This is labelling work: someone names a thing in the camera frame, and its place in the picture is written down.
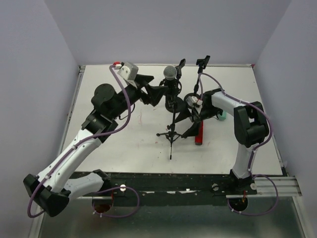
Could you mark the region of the black tripod mic stand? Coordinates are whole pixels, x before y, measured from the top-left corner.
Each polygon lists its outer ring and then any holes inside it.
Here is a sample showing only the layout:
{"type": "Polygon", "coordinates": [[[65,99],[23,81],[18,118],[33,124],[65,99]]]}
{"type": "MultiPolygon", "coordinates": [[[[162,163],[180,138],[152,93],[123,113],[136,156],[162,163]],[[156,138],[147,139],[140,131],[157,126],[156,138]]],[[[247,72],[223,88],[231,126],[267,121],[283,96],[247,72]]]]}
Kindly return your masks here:
{"type": "Polygon", "coordinates": [[[182,90],[182,85],[178,79],[168,80],[167,78],[163,79],[160,86],[167,86],[168,90],[165,93],[165,108],[168,112],[172,113],[172,123],[167,125],[167,132],[157,133],[156,136],[165,136],[165,138],[170,143],[170,156],[169,159],[172,160],[172,146],[173,142],[177,140],[181,134],[175,131],[176,126],[176,114],[181,111],[182,108],[182,99],[178,97],[179,93],[182,90]]]}

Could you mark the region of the black glitter microphone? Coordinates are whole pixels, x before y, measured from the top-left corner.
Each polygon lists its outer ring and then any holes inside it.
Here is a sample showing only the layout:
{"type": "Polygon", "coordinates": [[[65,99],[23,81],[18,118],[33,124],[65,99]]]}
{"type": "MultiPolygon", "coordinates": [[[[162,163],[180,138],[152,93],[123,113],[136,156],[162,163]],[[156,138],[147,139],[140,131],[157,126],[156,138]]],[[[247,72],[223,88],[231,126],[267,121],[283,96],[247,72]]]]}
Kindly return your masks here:
{"type": "Polygon", "coordinates": [[[169,65],[164,69],[163,75],[163,85],[168,87],[168,90],[165,93],[165,97],[173,97],[178,92],[178,83],[176,82],[177,70],[174,66],[169,65]]]}

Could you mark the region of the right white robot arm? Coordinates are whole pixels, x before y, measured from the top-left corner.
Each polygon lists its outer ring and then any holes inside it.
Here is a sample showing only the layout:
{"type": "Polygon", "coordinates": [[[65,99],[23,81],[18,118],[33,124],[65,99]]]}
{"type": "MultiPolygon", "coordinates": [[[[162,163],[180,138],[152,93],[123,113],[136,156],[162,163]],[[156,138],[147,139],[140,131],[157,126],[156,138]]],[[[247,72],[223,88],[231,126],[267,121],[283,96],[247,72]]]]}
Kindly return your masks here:
{"type": "Polygon", "coordinates": [[[236,179],[251,176],[256,147],[269,135],[269,127],[260,102],[252,103],[234,100],[220,89],[207,91],[200,99],[192,93],[184,98],[184,106],[175,122],[189,118],[193,123],[182,137],[197,136],[201,122],[223,113],[233,116],[234,135],[238,142],[235,164],[230,173],[236,179]]]}

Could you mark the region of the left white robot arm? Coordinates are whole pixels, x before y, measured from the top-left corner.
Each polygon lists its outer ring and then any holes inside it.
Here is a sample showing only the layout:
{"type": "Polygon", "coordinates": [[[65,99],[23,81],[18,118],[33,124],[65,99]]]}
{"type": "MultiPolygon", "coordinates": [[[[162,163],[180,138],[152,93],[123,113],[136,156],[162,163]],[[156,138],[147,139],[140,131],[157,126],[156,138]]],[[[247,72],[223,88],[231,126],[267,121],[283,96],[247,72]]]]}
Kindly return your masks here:
{"type": "Polygon", "coordinates": [[[166,86],[149,85],[153,76],[137,75],[135,80],[135,86],[123,87],[119,93],[110,84],[99,85],[91,99],[94,109],[75,138],[49,166],[36,176],[28,174],[23,180],[30,201],[50,217],[60,214],[71,200],[110,187],[109,179],[101,170],[81,178],[71,179],[71,175],[110,135],[122,130],[116,118],[125,111],[131,114],[131,106],[138,100],[156,106],[168,90],[166,86]]]}

